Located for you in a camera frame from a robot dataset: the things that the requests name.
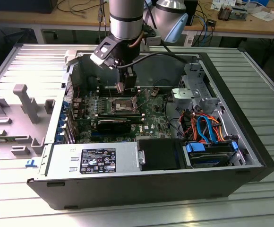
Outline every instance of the wire bundle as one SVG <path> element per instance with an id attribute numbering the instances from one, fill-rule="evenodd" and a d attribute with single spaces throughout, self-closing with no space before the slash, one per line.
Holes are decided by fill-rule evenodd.
<path id="1" fill-rule="evenodd" d="M 225 141 L 225 139 L 222 136 L 221 125 L 214 117 L 209 116 L 203 112 L 192 112 L 191 116 L 188 116 L 187 112 L 184 111 L 182 115 L 180 116 L 180 118 L 178 119 L 180 124 L 182 124 L 182 120 L 184 116 L 187 116 L 188 118 L 190 118 L 190 123 L 191 123 L 191 126 L 188 127 L 188 129 L 183 134 L 185 138 L 202 142 L 202 143 L 209 143 L 208 138 L 205 136 L 206 130 L 202 132 L 201 126 L 200 126 L 200 122 L 206 122 L 211 141 L 212 142 Z"/>
<path id="2" fill-rule="evenodd" d="M 202 9 L 202 7 L 199 3 L 198 3 L 198 6 L 200 7 L 201 11 L 196 10 L 195 17 L 199 18 L 200 23 L 203 22 L 203 24 L 201 23 L 201 25 L 203 26 L 203 29 L 202 29 L 200 35 L 198 36 L 198 38 L 196 39 L 196 41 L 194 42 L 193 46 L 196 46 L 196 45 L 203 46 L 207 42 L 209 42 L 209 44 L 210 44 L 210 42 L 213 38 L 213 32 L 214 32 L 214 26 L 210 26 L 212 32 L 209 35 L 206 34 L 207 31 L 208 31 L 208 27 L 207 27 L 208 16 L 203 12 L 203 9 Z M 204 37 L 200 40 L 200 37 L 201 37 L 203 32 L 205 32 Z"/>

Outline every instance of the wooden desk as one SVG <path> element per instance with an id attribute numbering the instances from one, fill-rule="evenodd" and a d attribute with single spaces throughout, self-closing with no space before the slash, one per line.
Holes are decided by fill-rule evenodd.
<path id="1" fill-rule="evenodd" d="M 251 37 L 251 38 L 273 38 L 274 20 L 266 22 L 252 15 L 248 15 L 246 21 L 230 20 L 221 21 L 217 18 L 217 11 L 210 11 L 212 0 L 201 0 L 200 4 L 208 18 L 217 21 L 214 36 L 233 36 L 233 37 Z M 85 3 L 86 0 L 70 0 L 71 5 Z M 99 0 L 91 0 L 90 3 L 77 6 L 75 9 L 85 9 L 99 4 Z M 274 2 L 270 2 L 268 7 L 274 7 Z M 69 10 L 67 2 L 60 5 L 63 10 Z M 34 30 L 38 43 L 45 43 L 42 29 L 65 29 L 65 30 L 98 30 L 99 7 L 94 7 L 86 11 L 86 18 L 82 18 L 71 13 L 62 12 L 54 9 L 51 14 L 39 13 L 19 13 L 19 12 L 0 12 L 0 26 L 31 28 Z M 109 18 L 109 5 L 105 4 L 106 17 Z M 187 35 L 188 41 L 202 31 L 203 27 L 198 18 L 194 19 L 192 26 L 186 26 L 183 34 Z"/>
<path id="2" fill-rule="evenodd" d="M 228 20 L 223 21 L 218 19 L 218 11 L 211 10 L 212 0 L 200 0 L 203 12 L 209 19 L 217 21 L 214 30 L 214 36 L 230 36 L 230 37 L 245 37 L 245 38 L 273 38 L 274 37 L 274 20 L 264 21 L 256 18 L 252 15 L 248 15 L 246 21 L 242 20 Z M 274 2 L 269 1 L 267 7 L 274 7 Z M 203 26 L 200 23 L 200 19 L 195 18 L 192 26 L 185 27 L 185 33 L 187 38 L 185 40 L 185 46 L 189 46 L 192 43 L 195 35 L 201 33 Z"/>

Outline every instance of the blue connector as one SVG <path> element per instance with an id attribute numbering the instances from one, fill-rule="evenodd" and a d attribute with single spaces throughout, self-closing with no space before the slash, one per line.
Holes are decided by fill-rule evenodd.
<path id="1" fill-rule="evenodd" d="M 60 119 L 61 120 L 65 120 L 66 119 L 66 115 L 64 113 L 60 113 Z"/>
<path id="2" fill-rule="evenodd" d="M 62 135 L 55 135 L 55 141 L 63 141 L 63 136 Z"/>
<path id="3" fill-rule="evenodd" d="M 63 126 L 64 124 L 65 124 L 65 122 L 64 122 L 63 120 L 59 120 L 59 121 L 58 121 L 58 126 L 59 126 L 59 127 Z"/>
<path id="4" fill-rule="evenodd" d="M 68 108 L 68 107 L 69 107 L 69 103 L 66 102 L 66 101 L 63 101 L 63 102 L 62 102 L 62 107 L 63 107 L 63 108 Z"/>
<path id="5" fill-rule="evenodd" d="M 27 164 L 25 166 L 26 166 L 26 168 L 37 167 L 37 164 L 36 164 L 34 159 L 30 159 L 30 160 L 27 161 Z"/>
<path id="6" fill-rule="evenodd" d="M 186 150 L 189 152 L 204 152 L 205 147 L 202 143 L 189 143 L 186 145 Z"/>
<path id="7" fill-rule="evenodd" d="M 237 143 L 236 143 L 235 141 L 231 142 L 231 145 L 232 145 L 232 147 L 233 147 L 233 149 L 234 149 L 235 151 L 238 151 L 238 150 L 239 150 L 239 147 L 238 147 L 238 145 L 237 145 Z"/>
<path id="8" fill-rule="evenodd" d="M 56 132 L 63 132 L 63 129 L 60 128 L 60 127 L 58 127 L 57 130 L 56 130 Z"/>

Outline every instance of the floor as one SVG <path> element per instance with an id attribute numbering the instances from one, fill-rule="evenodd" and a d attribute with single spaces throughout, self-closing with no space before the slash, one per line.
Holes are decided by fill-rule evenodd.
<path id="1" fill-rule="evenodd" d="M 21 31 L 17 28 L 2 28 L 5 34 L 11 34 L 14 32 Z M 56 30 L 58 39 L 54 39 L 53 34 L 46 34 L 46 40 L 49 44 L 73 44 L 73 36 L 71 31 L 66 30 Z M 182 46 L 184 44 L 185 36 L 182 35 L 179 41 L 173 45 Z M 260 63 L 264 52 L 270 44 L 270 40 L 266 39 L 244 39 L 241 41 L 240 38 L 234 37 L 223 37 L 221 42 L 220 37 L 213 37 L 211 42 L 207 42 L 204 46 L 217 47 L 237 47 L 246 50 L 251 57 Z M 9 51 L 12 49 L 13 44 L 11 43 L 36 43 L 36 40 L 31 36 L 14 36 L 11 37 L 7 42 L 4 41 L 4 34 L 0 31 L 0 65 L 6 58 Z M 98 43 L 98 32 L 97 31 L 77 31 L 77 44 L 97 44 Z M 274 81 L 274 54 L 264 67 L 266 74 Z"/>

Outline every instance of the black cover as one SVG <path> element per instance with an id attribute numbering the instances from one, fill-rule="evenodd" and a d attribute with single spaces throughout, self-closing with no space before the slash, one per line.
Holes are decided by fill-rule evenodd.
<path id="1" fill-rule="evenodd" d="M 142 171 L 185 169 L 182 140 L 141 139 L 138 149 L 145 154 L 146 163 L 140 165 Z"/>

